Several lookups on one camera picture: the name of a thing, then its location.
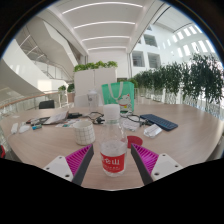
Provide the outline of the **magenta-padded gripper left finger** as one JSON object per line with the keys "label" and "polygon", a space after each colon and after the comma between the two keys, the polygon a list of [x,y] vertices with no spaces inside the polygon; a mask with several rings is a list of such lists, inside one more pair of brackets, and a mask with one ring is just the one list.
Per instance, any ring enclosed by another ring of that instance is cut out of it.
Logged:
{"label": "magenta-padded gripper left finger", "polygon": [[44,170],[76,185],[81,185],[93,155],[93,145],[90,144],[66,157],[57,156],[44,167]]}

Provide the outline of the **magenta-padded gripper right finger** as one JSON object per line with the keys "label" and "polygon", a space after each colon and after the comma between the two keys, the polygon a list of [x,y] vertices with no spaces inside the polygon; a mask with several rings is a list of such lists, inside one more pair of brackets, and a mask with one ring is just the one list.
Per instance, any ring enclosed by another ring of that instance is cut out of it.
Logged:
{"label": "magenta-padded gripper right finger", "polygon": [[182,169],[168,154],[156,154],[134,143],[131,144],[131,154],[145,185]]}

